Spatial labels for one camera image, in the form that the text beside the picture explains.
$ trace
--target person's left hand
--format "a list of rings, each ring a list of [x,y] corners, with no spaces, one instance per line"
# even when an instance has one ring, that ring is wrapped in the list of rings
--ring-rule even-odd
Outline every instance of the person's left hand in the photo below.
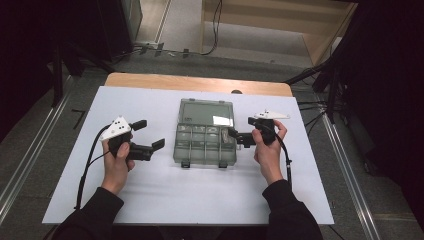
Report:
[[[108,141],[103,141],[102,146],[103,153],[107,153],[109,151]],[[104,156],[105,176],[101,187],[115,195],[118,195],[125,186],[128,172],[135,166],[133,160],[125,161],[129,152],[130,145],[125,142],[120,146],[116,158],[110,152]]]

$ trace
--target tripod leg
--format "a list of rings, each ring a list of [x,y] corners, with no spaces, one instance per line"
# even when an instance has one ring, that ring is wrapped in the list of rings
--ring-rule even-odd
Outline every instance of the tripod leg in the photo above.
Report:
[[[79,47],[78,45],[76,45],[74,43],[71,43],[71,42],[67,42],[67,45],[69,47],[71,47],[73,50],[75,50],[79,55],[87,58],[89,61],[91,61],[92,63],[94,63],[96,66],[102,68],[107,73],[113,73],[113,72],[115,72],[115,69],[113,69],[112,67],[110,67],[109,65],[107,65],[106,63],[104,63],[103,61],[101,61],[100,59],[98,59],[93,54],[91,54],[91,53],[87,52],[86,50],[84,50],[83,48]]]
[[[333,79],[331,80],[331,85],[330,85],[330,91],[328,93],[328,99],[327,99],[327,116],[330,119],[330,122],[332,124],[334,124],[334,106],[336,104],[336,93],[337,93],[337,87],[339,84],[339,79],[340,79],[340,75],[339,75],[339,69],[336,68],[334,70],[334,74],[333,74]]]
[[[63,97],[63,79],[62,79],[62,59],[60,56],[60,46],[56,45],[53,50],[53,103],[52,107],[56,107],[60,99]]]

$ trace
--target metal rail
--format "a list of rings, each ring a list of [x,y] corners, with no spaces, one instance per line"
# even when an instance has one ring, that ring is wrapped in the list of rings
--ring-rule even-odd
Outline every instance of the metal rail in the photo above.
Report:
[[[19,166],[15,170],[13,176],[10,178],[8,184],[0,195],[0,226],[6,218],[10,208],[13,205],[16,197],[18,196],[19,191],[25,183],[26,178],[31,172],[32,167],[34,166],[37,158],[44,147],[47,139],[50,136],[51,131],[56,125],[57,120],[59,119],[62,111],[68,102],[69,95],[75,85],[75,79],[69,76],[66,80],[65,94],[62,100],[57,104],[56,108],[52,108],[48,113],[46,120],[44,120],[41,125],[40,130],[29,146],[27,152],[22,158]]]

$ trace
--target person's right hand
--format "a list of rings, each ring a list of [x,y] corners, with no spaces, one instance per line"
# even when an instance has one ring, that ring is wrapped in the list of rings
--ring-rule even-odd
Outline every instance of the person's right hand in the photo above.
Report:
[[[284,136],[287,133],[286,127],[277,120],[274,120],[274,123],[279,130],[277,133],[278,136],[280,136],[281,139],[284,139]],[[281,145],[278,140],[275,139],[275,141],[269,146],[265,145],[261,132],[258,129],[253,129],[252,136],[256,143],[254,158],[261,165],[261,173],[265,177],[268,185],[283,179],[283,174],[281,173],[280,168]]]

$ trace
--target wooden table edge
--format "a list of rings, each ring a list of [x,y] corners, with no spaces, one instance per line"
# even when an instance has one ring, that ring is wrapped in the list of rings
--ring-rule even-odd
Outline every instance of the wooden table edge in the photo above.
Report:
[[[160,74],[111,73],[105,86],[225,93],[239,90],[252,95],[293,96],[290,86],[285,83]]]

